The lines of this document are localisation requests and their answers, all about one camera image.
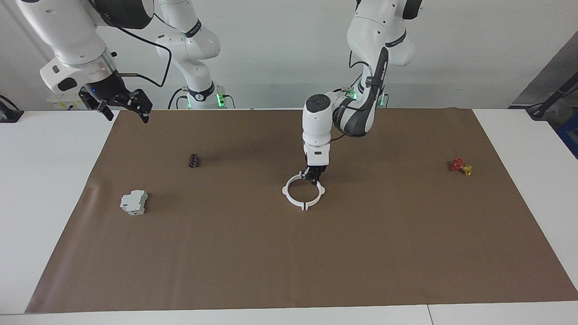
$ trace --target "white ring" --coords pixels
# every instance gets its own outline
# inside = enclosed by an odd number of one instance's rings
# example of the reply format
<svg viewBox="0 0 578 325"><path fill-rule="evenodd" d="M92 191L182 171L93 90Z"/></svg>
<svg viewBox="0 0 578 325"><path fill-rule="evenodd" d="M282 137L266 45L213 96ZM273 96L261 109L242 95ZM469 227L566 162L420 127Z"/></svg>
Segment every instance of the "white ring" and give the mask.
<svg viewBox="0 0 578 325"><path fill-rule="evenodd" d="M301 211L307 211L310 206L313 206L313 205L315 205L315 203L319 202L319 199L321 199L321 196L323 194L325 194L325 187L321 186L321 183L319 181L317 181L317 189L319 190L319 195L312 201L299 202L299 201L295 200L294 198L292 198L291 195L289 194L289 185L291 185L291 183L293 183L294 181L296 181L298 179L303 179L303 176L301 176L301 173L289 178L289 180L287 181L287 185L285 185L282 192L287 197L289 202L291 202L293 205L301 207Z"/></svg>

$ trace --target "white plastic block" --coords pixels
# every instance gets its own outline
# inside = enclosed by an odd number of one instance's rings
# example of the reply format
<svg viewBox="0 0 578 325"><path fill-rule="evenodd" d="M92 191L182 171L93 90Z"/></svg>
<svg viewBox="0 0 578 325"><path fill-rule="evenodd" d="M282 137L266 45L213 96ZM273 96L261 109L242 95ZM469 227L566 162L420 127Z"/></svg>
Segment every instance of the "white plastic block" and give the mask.
<svg viewBox="0 0 578 325"><path fill-rule="evenodd" d="M131 216L140 216L145 213L145 201L149 195L143 190L134 190L130 194L123 195L120 208Z"/></svg>

